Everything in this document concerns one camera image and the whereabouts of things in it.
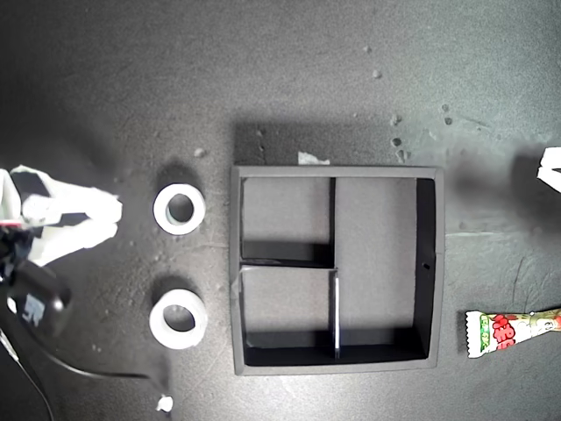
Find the white debris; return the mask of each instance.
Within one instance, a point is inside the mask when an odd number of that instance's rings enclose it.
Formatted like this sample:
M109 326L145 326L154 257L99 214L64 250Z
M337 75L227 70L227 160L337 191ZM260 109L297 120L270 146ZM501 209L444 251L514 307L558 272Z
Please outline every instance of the white debris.
M390 125L398 125L402 121L402 118L399 114L392 114L392 117L389 119Z
M164 412L171 412L174 407L174 399L171 396L162 396L158 401L158 406L156 410L162 410Z
M196 158L202 158L206 154L207 154L207 151L205 151L201 147L197 147L196 150L195 150L194 156Z
M537 178L561 192L561 173L556 171L561 168L561 147L545 148L540 165L541 167L537 170Z
M330 165L330 160L318 160L315 155L298 151L298 165Z

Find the candy wrapper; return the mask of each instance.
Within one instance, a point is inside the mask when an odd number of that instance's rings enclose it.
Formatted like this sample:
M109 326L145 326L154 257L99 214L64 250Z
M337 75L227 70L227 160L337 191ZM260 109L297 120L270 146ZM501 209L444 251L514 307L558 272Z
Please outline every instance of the candy wrapper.
M466 312L469 358L533 338L549 331L561 332L561 309L526 314Z

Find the dark surface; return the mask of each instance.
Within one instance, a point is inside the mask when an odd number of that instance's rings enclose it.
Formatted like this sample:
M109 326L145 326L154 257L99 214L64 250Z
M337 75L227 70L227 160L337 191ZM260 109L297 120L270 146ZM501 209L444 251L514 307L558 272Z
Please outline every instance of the dark surface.
M114 239L52 265L79 309L60 354L98 369L167 366L177 420L559 419L561 335L468 360L462 312L561 305L561 195L535 180L561 134L560 19L553 0L3 0L1 166L124 202ZM208 154L195 158L197 147ZM446 168L437 368L233 374L230 166L295 164L299 150L340 165ZM208 205L201 230L179 239L151 213L170 175L201 187ZM148 330L153 297L172 284L209 311L194 349L167 352ZM82 379L26 354L59 419L160 415L145 384ZM0 364L0 418L45 420L5 353Z

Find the white tape roll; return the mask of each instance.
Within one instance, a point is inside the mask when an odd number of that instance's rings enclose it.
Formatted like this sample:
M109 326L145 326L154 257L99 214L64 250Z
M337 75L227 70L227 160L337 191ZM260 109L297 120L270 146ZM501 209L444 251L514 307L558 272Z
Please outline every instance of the white tape roll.
M177 195L186 196L193 204L193 215L187 222L178 221L169 211L169 203ZM197 188L189 184L170 184L156 196L153 212L162 230L173 235L183 235L189 234L201 224L206 213L206 205Z
M195 320L195 327L190 331L179 332L172 329L164 319L164 310L170 305L179 305L187 309ZM209 323L209 316L201 298L186 289L173 289L162 296L150 312L150 330L163 346L170 349L185 349L197 345L204 336Z

